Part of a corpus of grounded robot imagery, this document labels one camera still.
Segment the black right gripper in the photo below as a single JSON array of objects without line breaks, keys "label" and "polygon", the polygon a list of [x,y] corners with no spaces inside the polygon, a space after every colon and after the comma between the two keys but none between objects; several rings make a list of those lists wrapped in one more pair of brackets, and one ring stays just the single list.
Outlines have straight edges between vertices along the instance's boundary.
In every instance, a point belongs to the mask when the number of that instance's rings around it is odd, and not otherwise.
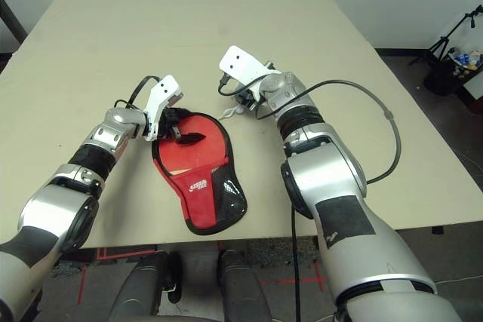
[{"label": "black right gripper", "polygon": [[241,87],[236,89],[235,100],[248,111],[254,111],[265,103],[265,98],[260,94],[258,85],[242,90]]}]

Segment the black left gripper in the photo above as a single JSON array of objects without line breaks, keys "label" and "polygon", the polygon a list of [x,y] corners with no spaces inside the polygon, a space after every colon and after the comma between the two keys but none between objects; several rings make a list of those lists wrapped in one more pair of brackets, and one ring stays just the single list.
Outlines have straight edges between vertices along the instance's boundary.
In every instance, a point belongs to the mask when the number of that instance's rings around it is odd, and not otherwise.
[{"label": "black left gripper", "polygon": [[189,116],[189,110],[183,108],[164,108],[159,121],[159,138],[173,138],[176,144],[193,145],[202,141],[206,136],[202,133],[181,134],[178,124]]}]

